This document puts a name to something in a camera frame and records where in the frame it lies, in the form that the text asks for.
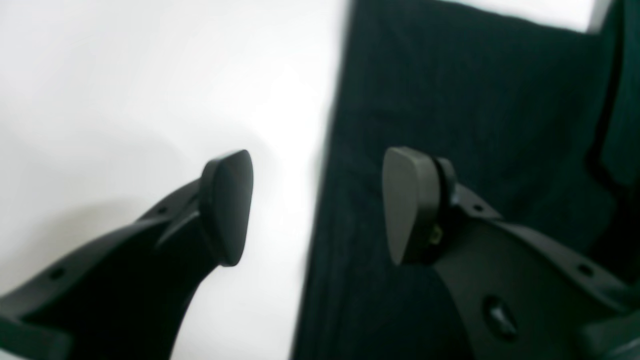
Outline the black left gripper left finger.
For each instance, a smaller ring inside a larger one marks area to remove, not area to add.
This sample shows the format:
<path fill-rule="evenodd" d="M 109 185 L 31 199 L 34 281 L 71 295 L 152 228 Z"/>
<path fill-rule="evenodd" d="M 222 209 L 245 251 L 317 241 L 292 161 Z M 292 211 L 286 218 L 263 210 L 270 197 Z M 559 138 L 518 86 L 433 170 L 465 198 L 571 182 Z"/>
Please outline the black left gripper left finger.
<path fill-rule="evenodd" d="M 249 151 L 137 221 L 80 246 L 1 297 L 1 350 L 23 360 L 168 360 L 199 285 L 240 262 L 254 185 Z"/>

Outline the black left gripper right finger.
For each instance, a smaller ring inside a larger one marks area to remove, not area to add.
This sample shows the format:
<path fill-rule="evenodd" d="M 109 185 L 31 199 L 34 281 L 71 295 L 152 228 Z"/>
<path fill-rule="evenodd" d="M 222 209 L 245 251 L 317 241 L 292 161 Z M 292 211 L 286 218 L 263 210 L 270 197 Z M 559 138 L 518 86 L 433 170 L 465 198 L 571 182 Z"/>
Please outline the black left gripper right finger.
<path fill-rule="evenodd" d="M 391 259 L 436 271 L 476 360 L 639 358 L 639 287 L 504 221 L 446 158 L 388 148 L 382 201 Z"/>

